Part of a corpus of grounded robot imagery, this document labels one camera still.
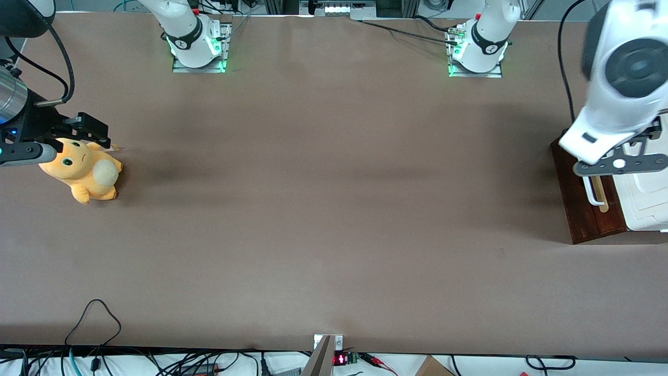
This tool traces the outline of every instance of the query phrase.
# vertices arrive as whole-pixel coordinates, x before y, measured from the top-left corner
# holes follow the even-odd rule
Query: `brown table surface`
[[[252,18],[218,75],[172,74],[148,14],[54,25],[76,74],[61,111],[109,124],[126,170],[89,206],[37,166],[0,170],[0,343],[62,343],[102,298],[116,345],[668,355],[665,238],[568,245],[556,23],[517,25],[501,80],[345,18]],[[564,33],[578,108],[584,29]],[[65,76],[49,35],[25,54]],[[97,306],[73,342],[113,331]]]

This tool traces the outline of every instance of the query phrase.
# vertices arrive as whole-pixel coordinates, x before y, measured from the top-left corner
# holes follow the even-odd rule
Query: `green cable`
[[[81,376],[81,371],[79,371],[79,367],[77,367],[77,363],[74,363],[74,354],[72,353],[72,348],[69,348],[69,362],[72,363],[72,368],[74,368],[74,373],[77,374],[77,376]]]

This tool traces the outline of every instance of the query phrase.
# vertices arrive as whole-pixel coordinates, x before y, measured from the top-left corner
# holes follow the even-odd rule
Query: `cable connector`
[[[369,363],[370,365],[373,365],[374,367],[380,368],[377,357],[374,357],[368,353],[357,353],[357,354],[359,355],[359,358],[362,359],[363,361]]]
[[[90,361],[90,370],[92,372],[95,372],[98,369],[100,369],[100,360],[98,358],[95,358],[95,359]]]
[[[269,366],[267,365],[267,361],[265,360],[265,354],[262,353],[261,357],[262,359],[260,360],[260,364],[262,366],[262,376],[272,376],[271,371],[269,371]]]

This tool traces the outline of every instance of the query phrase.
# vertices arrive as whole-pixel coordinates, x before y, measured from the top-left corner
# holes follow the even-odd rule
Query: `white floor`
[[[258,361],[258,353],[250,353]],[[399,376],[414,376],[418,371],[424,355],[395,355],[395,354],[375,354],[387,365],[392,367]],[[224,354],[218,359],[219,367],[226,367],[232,362],[236,355],[234,353]],[[160,355],[156,356],[161,366],[171,364],[182,359],[182,355]],[[445,355],[436,355],[435,358],[453,373],[450,357]],[[90,376],[91,357],[82,359],[75,358],[77,367],[82,376]],[[117,355],[107,356],[107,363],[113,376],[155,376],[158,373],[157,368],[145,357],[139,355]],[[304,367],[308,358],[300,353],[265,353],[267,365],[272,374],[291,369]],[[528,367],[524,358],[515,357],[469,357],[457,356],[457,366],[462,376],[519,376],[525,372],[529,376],[544,376],[542,371],[535,371]],[[570,361],[544,360],[547,366],[560,367],[568,364]],[[21,370],[21,360],[12,361],[0,365],[0,375],[18,376]],[[35,373],[36,367],[33,366],[31,375]],[[219,373],[222,376],[255,376],[255,362],[247,357],[239,357],[238,361],[228,370]],[[363,372],[361,376],[393,376],[390,372],[384,371],[361,362],[342,367],[335,367],[333,376],[348,376],[357,372]],[[60,358],[50,359],[41,373],[43,376],[62,376],[60,371]],[[97,376],[108,376],[104,365],[97,373]],[[638,363],[638,362],[617,362],[617,361],[581,361],[578,360],[575,367],[568,371],[549,371],[548,376],[664,376],[668,375],[668,364],[662,363]],[[76,376],[67,358],[65,358],[65,376]]]

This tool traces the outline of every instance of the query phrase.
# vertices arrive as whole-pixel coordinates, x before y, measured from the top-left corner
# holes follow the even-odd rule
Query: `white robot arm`
[[[503,58],[508,36],[520,15],[519,0],[486,0],[480,17],[464,24],[466,38],[452,58],[471,72],[494,69]]]
[[[220,22],[195,15],[188,0],[138,0],[160,22],[167,42],[178,61],[188,68],[200,68],[222,53]]]
[[[668,0],[612,0],[605,5],[589,23],[582,72],[589,80],[587,103],[559,141],[580,160],[575,173],[612,175],[665,168],[665,155],[647,158],[643,147],[641,155],[633,157],[619,146],[638,141],[665,106]],[[607,157],[610,151],[614,155]]]

